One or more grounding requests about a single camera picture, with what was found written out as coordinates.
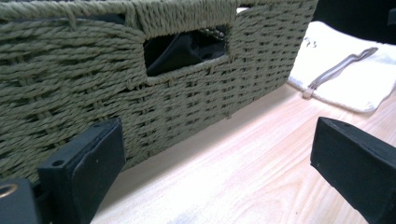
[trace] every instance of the basket handle hole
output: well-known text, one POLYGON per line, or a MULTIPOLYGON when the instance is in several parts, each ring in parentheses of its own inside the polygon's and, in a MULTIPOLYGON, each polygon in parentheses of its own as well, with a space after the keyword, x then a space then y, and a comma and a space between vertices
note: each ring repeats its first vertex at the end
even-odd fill
POLYGON ((148 77, 157 77, 225 55, 228 30, 227 25, 220 25, 147 40, 143 47, 148 77))

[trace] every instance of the gray-green wicker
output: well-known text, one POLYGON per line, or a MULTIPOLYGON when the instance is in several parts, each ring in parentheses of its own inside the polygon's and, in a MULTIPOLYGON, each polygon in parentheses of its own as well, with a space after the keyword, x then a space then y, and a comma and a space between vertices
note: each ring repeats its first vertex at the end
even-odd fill
POLYGON ((121 118, 129 168, 231 115, 286 82, 316 4, 0 3, 0 179, 35 180, 40 162, 100 120, 121 118), (241 5, 250 9, 236 15, 241 5), (104 14, 125 24, 78 19, 104 14), (147 76, 145 41, 222 24, 224 56, 147 76))

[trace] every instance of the metal grommet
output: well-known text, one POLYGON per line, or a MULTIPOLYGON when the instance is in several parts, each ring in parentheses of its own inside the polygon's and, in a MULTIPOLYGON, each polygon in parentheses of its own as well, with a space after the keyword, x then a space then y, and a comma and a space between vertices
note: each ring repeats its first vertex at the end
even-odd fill
POLYGON ((7 184, 0 186, 0 199, 12 194, 13 192, 15 192, 15 190, 17 190, 17 188, 17 184, 7 184))

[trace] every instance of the wicker basket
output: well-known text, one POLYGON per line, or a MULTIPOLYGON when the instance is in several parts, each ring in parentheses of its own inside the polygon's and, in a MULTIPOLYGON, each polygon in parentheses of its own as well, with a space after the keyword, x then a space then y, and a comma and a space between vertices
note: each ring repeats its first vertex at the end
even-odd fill
POLYGON ((129 168, 231 115, 286 82, 316 4, 0 3, 0 179, 35 180, 40 162, 99 120, 121 118, 129 168), (241 5, 250 9, 236 15, 241 5), (125 24, 78 19, 106 14, 125 24), (224 56, 147 76, 145 41, 223 24, 224 56))

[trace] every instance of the table top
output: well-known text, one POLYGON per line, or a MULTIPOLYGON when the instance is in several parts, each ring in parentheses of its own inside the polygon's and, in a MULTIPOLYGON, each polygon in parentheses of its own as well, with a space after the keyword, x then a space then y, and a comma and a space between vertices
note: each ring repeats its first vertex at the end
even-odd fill
POLYGON ((92 223, 366 223, 310 166, 318 117, 396 146, 396 91, 359 114, 285 84, 122 172, 92 223))

